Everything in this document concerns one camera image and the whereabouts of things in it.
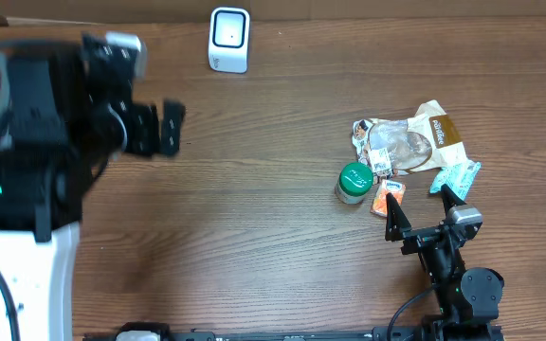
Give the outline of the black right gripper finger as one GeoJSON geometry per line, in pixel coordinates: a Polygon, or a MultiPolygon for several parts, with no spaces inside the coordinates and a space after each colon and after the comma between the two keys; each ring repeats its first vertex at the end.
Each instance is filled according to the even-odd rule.
{"type": "Polygon", "coordinates": [[[447,184],[441,186],[441,197],[444,204],[445,214],[448,215],[449,211],[456,206],[464,206],[465,201],[461,199],[447,184]]]}
{"type": "Polygon", "coordinates": [[[387,242],[402,241],[405,234],[411,232],[411,224],[400,204],[392,193],[386,194],[387,222],[385,240],[387,242]]]}

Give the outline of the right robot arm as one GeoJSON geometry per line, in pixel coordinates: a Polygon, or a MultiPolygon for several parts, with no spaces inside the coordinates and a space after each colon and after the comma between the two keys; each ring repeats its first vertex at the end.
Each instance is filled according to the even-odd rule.
{"type": "Polygon", "coordinates": [[[416,254],[431,285],[410,298],[392,316],[385,328],[373,333],[382,340],[502,340],[499,317],[504,279],[490,268],[467,269],[460,248],[473,240],[482,226],[482,214],[452,189],[440,191],[445,218],[432,227],[414,229],[392,194],[386,195],[385,240],[401,242],[404,255],[416,254]],[[426,315],[415,327],[397,328],[395,323],[411,304],[433,293],[440,312],[426,315]]]}

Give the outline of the teal snack packet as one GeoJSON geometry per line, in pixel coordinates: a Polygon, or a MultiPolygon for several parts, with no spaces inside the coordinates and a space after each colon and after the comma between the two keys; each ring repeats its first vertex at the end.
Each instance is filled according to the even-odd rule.
{"type": "Polygon", "coordinates": [[[481,166],[480,162],[474,162],[467,159],[461,164],[442,168],[433,179],[429,188],[429,193],[438,193],[441,191],[442,185],[448,185],[460,199],[464,200],[471,189],[481,166]]]}

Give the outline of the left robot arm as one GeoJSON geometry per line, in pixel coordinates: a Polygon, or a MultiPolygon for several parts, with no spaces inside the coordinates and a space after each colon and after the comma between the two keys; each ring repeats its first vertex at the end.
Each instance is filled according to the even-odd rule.
{"type": "Polygon", "coordinates": [[[0,42],[0,340],[69,340],[82,201],[121,153],[178,153],[185,106],[133,100],[133,34],[0,42]]]}

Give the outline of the beige brown snack pouch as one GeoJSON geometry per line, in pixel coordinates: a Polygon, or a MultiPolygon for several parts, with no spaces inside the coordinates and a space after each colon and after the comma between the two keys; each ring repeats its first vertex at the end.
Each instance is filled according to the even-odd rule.
{"type": "Polygon", "coordinates": [[[353,123],[357,161],[378,178],[453,167],[467,160],[456,126],[436,100],[402,120],[360,119],[353,123]]]}

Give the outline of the green lid jar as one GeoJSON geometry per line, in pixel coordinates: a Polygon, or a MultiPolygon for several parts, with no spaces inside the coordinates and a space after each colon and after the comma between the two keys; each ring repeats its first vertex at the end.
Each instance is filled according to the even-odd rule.
{"type": "Polygon", "coordinates": [[[373,172],[359,162],[347,164],[335,186],[337,198],[347,205],[360,204],[373,186],[373,172]]]}

